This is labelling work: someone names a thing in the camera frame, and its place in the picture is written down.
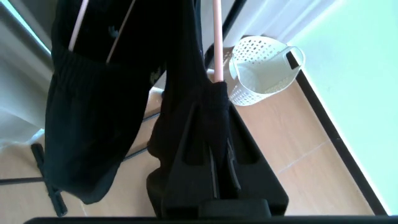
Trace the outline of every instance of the pink rod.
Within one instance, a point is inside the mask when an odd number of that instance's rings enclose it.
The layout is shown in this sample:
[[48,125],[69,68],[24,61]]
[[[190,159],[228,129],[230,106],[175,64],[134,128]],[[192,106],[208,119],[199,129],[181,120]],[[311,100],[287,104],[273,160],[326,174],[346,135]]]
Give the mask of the pink rod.
[[136,2],[136,0],[132,0],[132,2],[131,2],[131,4],[130,4],[130,7],[129,7],[129,10],[127,10],[127,14],[126,14],[126,16],[124,16],[124,20],[123,20],[123,22],[122,22],[122,25],[120,26],[119,34],[118,34],[118,36],[116,37],[116,40],[114,40],[114,42],[113,42],[111,51],[110,51],[110,53],[109,53],[109,55],[108,55],[108,58],[106,59],[106,63],[109,63],[109,61],[111,60],[113,51],[114,51],[114,49],[116,48],[116,45],[118,44],[119,37],[120,37],[120,35],[122,34],[124,25],[126,24],[127,19],[129,18],[131,9],[132,9],[132,7],[133,7],[133,5],[134,5],[135,2]]
[[83,22],[83,18],[86,13],[87,5],[88,5],[88,0],[83,0],[80,6],[79,14],[77,15],[75,27],[73,28],[72,37],[70,38],[69,47],[68,47],[70,51],[73,51],[73,48],[75,48],[77,35],[79,34],[81,23]]
[[221,0],[213,0],[214,18],[214,82],[224,81],[223,74],[223,22],[221,20]]

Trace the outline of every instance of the black baseboard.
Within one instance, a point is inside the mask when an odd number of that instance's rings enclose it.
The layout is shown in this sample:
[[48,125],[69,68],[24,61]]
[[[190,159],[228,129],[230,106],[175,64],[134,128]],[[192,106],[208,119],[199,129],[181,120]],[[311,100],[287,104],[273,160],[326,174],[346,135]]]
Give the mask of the black baseboard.
[[350,174],[353,176],[359,189],[362,191],[365,199],[368,201],[368,204],[373,210],[373,213],[375,215],[387,215],[387,212],[385,211],[378,197],[369,185],[369,182],[366,180],[361,169],[358,167],[345,143],[340,138],[340,135],[338,134],[334,124],[331,122],[320,100],[318,99],[318,96],[313,91],[311,85],[309,84],[307,78],[302,71],[298,73],[296,80],[303,90],[305,97],[310,103],[319,121],[321,122],[323,129],[326,131],[338,154],[348,168]]

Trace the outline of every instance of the laundry basket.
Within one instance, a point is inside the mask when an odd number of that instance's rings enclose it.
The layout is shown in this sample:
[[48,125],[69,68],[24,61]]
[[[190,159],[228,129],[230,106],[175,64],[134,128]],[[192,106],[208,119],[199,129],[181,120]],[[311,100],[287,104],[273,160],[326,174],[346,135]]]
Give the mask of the laundry basket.
[[297,47],[269,37],[243,38],[232,51],[231,75],[225,76],[228,96],[235,105],[253,105],[286,89],[304,63],[304,53]]

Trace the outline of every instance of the white plastic basket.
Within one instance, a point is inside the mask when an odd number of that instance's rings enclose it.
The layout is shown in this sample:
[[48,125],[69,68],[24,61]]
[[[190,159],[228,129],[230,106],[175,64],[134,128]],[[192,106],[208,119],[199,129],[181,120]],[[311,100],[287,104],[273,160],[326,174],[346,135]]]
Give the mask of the white plastic basket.
[[[291,69],[286,54],[291,52],[298,66]],[[253,105],[286,89],[305,63],[304,53],[269,37],[246,37],[239,41],[225,76],[228,96],[239,106]]]

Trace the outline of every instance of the wooden floor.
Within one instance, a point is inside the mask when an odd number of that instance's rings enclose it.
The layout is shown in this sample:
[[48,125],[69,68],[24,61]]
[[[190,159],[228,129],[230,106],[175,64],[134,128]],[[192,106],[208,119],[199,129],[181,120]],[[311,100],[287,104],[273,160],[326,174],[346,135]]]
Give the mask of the wooden floor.
[[[160,103],[159,92],[153,91],[146,114],[158,111]],[[238,111],[290,198],[286,215],[373,214],[297,83]],[[146,144],[154,122],[142,124],[130,153]],[[146,177],[158,166],[148,152],[123,162],[111,190],[96,204],[84,205],[63,192],[67,216],[154,216]],[[38,176],[28,146],[0,153],[0,178]],[[0,186],[1,223],[52,216],[43,183]]]

